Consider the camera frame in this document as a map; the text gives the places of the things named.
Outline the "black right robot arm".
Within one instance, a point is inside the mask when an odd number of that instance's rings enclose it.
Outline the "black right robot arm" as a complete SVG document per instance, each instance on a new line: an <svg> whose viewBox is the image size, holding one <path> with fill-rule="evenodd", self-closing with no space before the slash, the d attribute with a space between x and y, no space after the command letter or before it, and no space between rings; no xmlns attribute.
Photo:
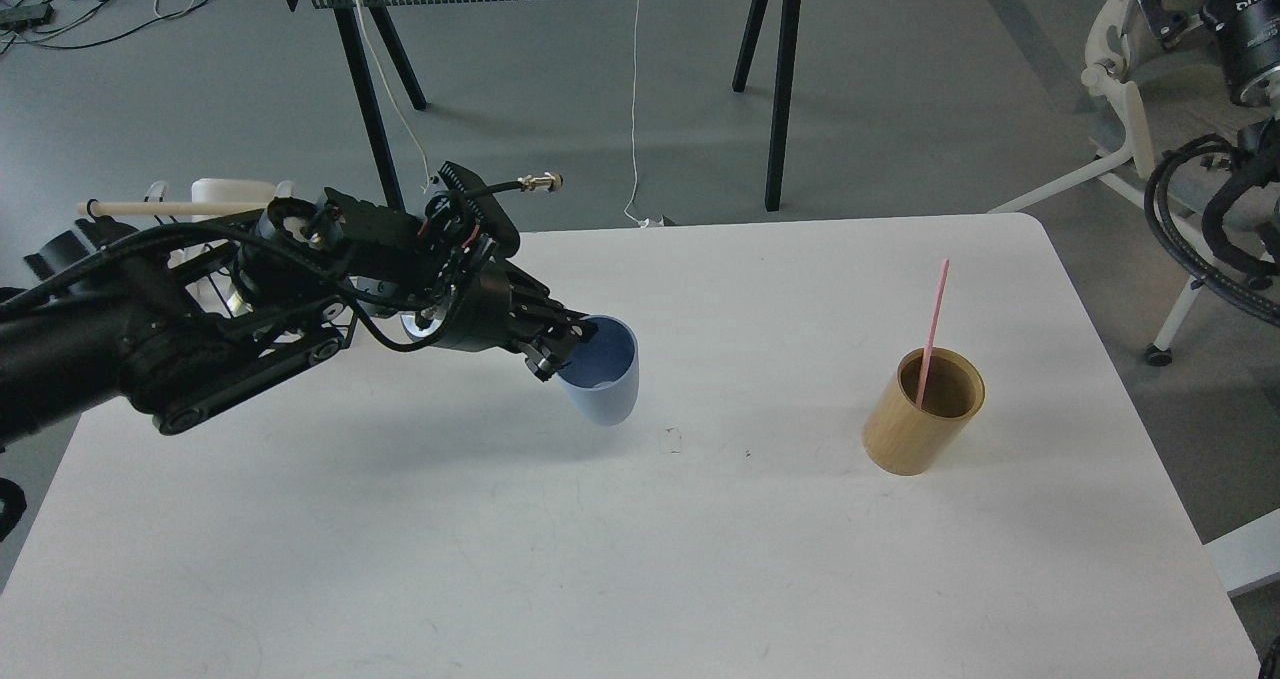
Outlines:
<svg viewBox="0 0 1280 679"><path fill-rule="evenodd" d="M1135 3L1165 49L1171 49L1190 28L1187 14L1167 10L1164 0ZM1270 255L1267 260L1236 246L1225 231L1228 214L1238 201L1251 190L1277 182L1277 0L1199 0L1194 13L1217 49L1230 102L1239 108L1267 106L1271 117L1242 129L1235 143L1219 135L1204 135L1174 149L1157 163L1147 182L1143 211L1156 240L1193 281L1244 314L1276 325L1277 302L1215 268L1174 228L1169 184L1187 163L1221 156L1229 177L1201 210L1199 233L1215 259L1247 279L1277 277L1276 217L1253 229Z"/></svg>

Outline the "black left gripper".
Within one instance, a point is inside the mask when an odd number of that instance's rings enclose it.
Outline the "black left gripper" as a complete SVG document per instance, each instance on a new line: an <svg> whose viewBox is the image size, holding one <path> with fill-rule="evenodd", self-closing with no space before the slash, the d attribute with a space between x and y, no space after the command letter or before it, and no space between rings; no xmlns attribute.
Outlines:
<svg viewBox="0 0 1280 679"><path fill-rule="evenodd" d="M556 192L562 177L543 172L489 184L453 161L443 163L438 177L443 188L428 202L419 237L439 266L428 306L404 319L406 331L436 348L522 352L531 374L548 382L598 328L511 261L521 237L497 193Z"/></svg>

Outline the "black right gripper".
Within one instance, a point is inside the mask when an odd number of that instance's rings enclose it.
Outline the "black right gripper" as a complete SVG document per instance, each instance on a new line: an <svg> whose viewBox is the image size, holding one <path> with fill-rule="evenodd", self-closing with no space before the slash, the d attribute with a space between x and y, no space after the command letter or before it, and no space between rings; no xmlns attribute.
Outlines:
<svg viewBox="0 0 1280 679"><path fill-rule="evenodd" d="M1135 1L1161 47L1215 37L1233 104L1258 108L1270 102L1277 87L1279 0Z"/></svg>

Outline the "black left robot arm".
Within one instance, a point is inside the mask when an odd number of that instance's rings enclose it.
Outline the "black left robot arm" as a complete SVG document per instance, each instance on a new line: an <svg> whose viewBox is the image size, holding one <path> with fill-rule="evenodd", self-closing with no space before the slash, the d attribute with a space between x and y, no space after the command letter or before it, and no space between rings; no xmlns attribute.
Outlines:
<svg viewBox="0 0 1280 679"><path fill-rule="evenodd" d="M488 184L452 161L424 210L326 188L314 201L138 229L93 202L3 290L3 445L113 398L177 436L349 347L521 355L549 380L598 328L515 265L521 236Z"/></svg>

